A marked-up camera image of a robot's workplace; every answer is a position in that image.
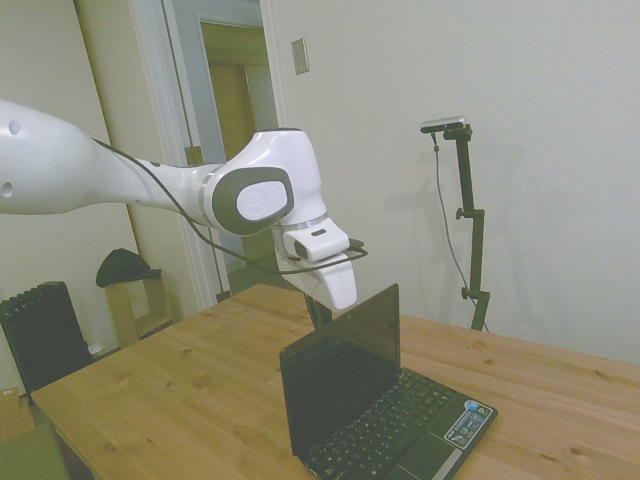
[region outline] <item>doorway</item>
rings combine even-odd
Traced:
[[[235,157],[260,130],[278,128],[264,31],[201,22],[220,133],[226,160]],[[244,256],[277,269],[271,230],[242,237]],[[231,256],[225,257],[231,293],[258,284],[292,288],[280,276],[267,274]]]

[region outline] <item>black laptop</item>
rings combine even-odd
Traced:
[[[327,480],[451,479],[498,412],[400,367],[398,285],[280,354],[293,454]]]

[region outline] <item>light switch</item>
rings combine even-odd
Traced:
[[[296,68],[296,75],[309,71],[309,60],[307,59],[307,45],[304,38],[291,42],[293,49],[293,64]]]

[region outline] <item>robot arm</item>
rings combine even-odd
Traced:
[[[108,202],[179,211],[148,170],[197,223],[234,235],[271,227],[280,270],[304,270],[285,275],[289,282],[331,310],[355,304],[350,240],[326,215],[304,132],[258,132],[222,166],[136,163],[70,123],[0,100],[0,213],[64,213]]]

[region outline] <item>table surface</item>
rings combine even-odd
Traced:
[[[279,352],[302,294],[259,285],[33,394],[103,479],[311,479]],[[407,316],[402,364],[500,414],[464,479],[640,479],[640,366]]]

